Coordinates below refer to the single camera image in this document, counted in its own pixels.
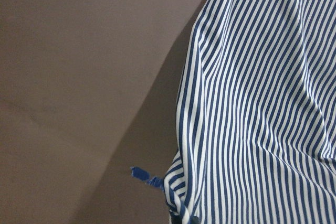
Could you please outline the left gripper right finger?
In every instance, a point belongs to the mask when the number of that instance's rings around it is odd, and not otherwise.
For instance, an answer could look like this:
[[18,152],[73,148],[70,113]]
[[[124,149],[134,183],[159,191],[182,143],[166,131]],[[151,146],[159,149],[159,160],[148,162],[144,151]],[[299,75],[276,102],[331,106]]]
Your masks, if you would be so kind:
[[197,216],[193,216],[190,218],[190,224],[200,224],[201,221],[200,221],[200,218],[197,217]]

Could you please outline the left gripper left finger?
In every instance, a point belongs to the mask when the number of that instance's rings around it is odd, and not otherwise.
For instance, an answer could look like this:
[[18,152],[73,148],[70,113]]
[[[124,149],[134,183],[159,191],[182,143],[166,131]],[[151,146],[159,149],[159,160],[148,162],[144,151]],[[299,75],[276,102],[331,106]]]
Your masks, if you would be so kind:
[[182,219],[180,216],[171,215],[170,216],[170,224],[182,224]]

